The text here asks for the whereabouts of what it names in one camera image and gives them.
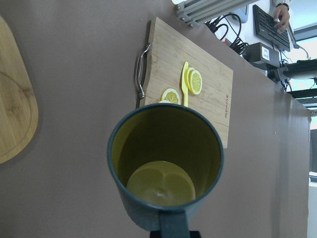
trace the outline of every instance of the sleeve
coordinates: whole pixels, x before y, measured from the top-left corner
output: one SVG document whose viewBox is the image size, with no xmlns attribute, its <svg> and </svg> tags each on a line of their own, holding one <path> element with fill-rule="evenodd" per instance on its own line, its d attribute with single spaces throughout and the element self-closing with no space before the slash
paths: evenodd
<svg viewBox="0 0 317 238">
<path fill-rule="evenodd" d="M 292 0 L 273 0 L 273 5 L 277 6 L 280 3 L 286 3 L 287 5 L 291 5 Z"/>
</svg>

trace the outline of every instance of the tabletop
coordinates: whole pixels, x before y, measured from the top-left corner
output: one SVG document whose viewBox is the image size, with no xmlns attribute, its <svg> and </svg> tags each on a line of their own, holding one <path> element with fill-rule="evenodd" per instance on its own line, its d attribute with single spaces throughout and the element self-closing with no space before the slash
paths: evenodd
<svg viewBox="0 0 317 238">
<path fill-rule="evenodd" d="M 159 17 L 233 70 L 221 178 L 189 222 L 202 237 L 306 237 L 310 117 L 170 0 L 0 0 L 39 108 L 28 146 L 0 165 L 0 237 L 147 238 L 106 163 L 108 138 L 136 107 L 137 56 Z"/>
</svg>

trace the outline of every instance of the blue mug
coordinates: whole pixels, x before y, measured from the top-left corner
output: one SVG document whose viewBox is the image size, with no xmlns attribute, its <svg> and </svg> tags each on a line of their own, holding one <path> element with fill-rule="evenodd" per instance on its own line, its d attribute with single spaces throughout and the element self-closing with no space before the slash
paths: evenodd
<svg viewBox="0 0 317 238">
<path fill-rule="evenodd" d="M 195 199 L 176 206 L 148 203 L 126 186 L 142 165 L 159 160 L 181 167 L 195 187 Z M 151 104 L 125 116 L 114 128 L 107 148 L 111 175 L 129 217 L 161 238 L 189 238 L 188 221 L 214 188 L 223 167 L 223 147 L 211 123 L 193 109 Z"/>
</svg>

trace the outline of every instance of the person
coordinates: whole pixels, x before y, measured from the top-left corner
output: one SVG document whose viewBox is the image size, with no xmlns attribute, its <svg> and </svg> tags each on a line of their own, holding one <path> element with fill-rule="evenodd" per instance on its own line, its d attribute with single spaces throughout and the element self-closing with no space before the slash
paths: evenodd
<svg viewBox="0 0 317 238">
<path fill-rule="evenodd" d="M 289 6 L 292 0 L 273 0 L 274 6 L 276 6 L 275 13 L 274 13 L 274 22 L 277 22 L 274 27 L 278 28 L 277 32 L 279 34 L 283 33 L 289 24 Z"/>
</svg>

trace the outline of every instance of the yellow knife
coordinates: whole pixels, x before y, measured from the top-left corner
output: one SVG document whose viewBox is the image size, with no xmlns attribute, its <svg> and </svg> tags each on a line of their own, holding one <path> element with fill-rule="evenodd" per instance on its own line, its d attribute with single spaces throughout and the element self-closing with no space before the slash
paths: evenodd
<svg viewBox="0 0 317 238">
<path fill-rule="evenodd" d="M 188 69 L 188 62 L 185 62 L 182 69 L 182 91 L 183 91 L 183 105 L 188 107 L 188 87 L 185 83 L 185 71 Z"/>
</svg>

